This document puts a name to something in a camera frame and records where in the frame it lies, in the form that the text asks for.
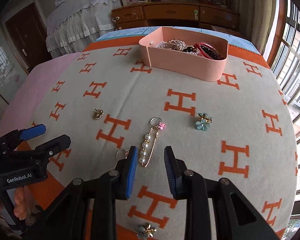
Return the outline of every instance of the blue flower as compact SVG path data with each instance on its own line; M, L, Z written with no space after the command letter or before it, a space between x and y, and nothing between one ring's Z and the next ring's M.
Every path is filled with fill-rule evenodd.
M199 113L198 115L201 117L201 121L195 122L197 130L207 131L211 126L212 118L207 117L206 113Z

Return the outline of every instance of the pink box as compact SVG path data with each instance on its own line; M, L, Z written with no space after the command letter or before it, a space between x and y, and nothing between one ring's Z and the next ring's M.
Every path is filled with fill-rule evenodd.
M205 42L213 46L223 60L213 60L197 55L155 48L159 42L181 40L187 45ZM228 58L228 41L216 36L194 31L160 27L139 41L143 63L150 67L162 68L188 75L205 81L217 81L221 78Z

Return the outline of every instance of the pearl safety pin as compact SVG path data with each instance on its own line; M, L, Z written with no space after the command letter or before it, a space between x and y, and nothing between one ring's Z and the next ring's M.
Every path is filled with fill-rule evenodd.
M154 120L156 120L156 119L158 119L158 120L160 120L160 122L159 122L159 124L158 125L156 125L156 126L154 126L153 124L152 124L152 122L154 121ZM141 163L141 165L142 165L142 167L146 167L146 166L148 166L148 164L149 164L149 162L150 162L150 159L151 159L151 156L152 156L152 152L153 152L153 149L154 149L154 145L155 145L155 141L157 140L157 137L158 137L158 135L159 135L159 130L163 130L165 127L166 127L166 125L165 125L165 123L162 123L162 119L160 118L160 117L155 117L155 118L152 118L151 120L150 120L150 125L151 125L151 128L150 128L150 130L149 130L149 133L147 133L146 135L145 135L145 141L143 142L143 144L142 144L142 150L140 151L140 158L139 158L139 162ZM149 142L150 142L150 140L151 140L151 132L153 131L153 130L157 130L157 132L155 133L155 138L154 138L154 141L153 141L153 145L152 145L152 149L151 149L151 153L150 153L150 156L149 156L149 158L148 158L148 161L146 162L146 155L147 155L147 150L148 150L148 147L149 147Z

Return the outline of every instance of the screw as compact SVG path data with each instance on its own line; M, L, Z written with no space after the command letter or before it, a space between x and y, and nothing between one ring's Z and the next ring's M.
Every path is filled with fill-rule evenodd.
M193 174L194 174L193 171L191 171L191 170L185 170L184 173L186 176L189 176L189 177L193 176Z
M111 177L118 176L119 175L119 171L117 171L117 170L111 170L111 171L109 171L109 175Z
M222 179L220 180L220 182L221 182L223 185L229 185L229 184L230 184L229 179L226 179L226 178L222 178Z
M75 178L75 179L72 181L72 184L75 185L75 186L78 186L78 185L80 185L82 182L83 182L82 179L80 179L80 178Z

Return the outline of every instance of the dresser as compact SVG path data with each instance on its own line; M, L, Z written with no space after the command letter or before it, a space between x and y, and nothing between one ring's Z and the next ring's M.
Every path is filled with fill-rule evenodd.
M240 14L209 2L169 0L139 2L112 10L118 30L147 26L183 26L231 30L239 27Z

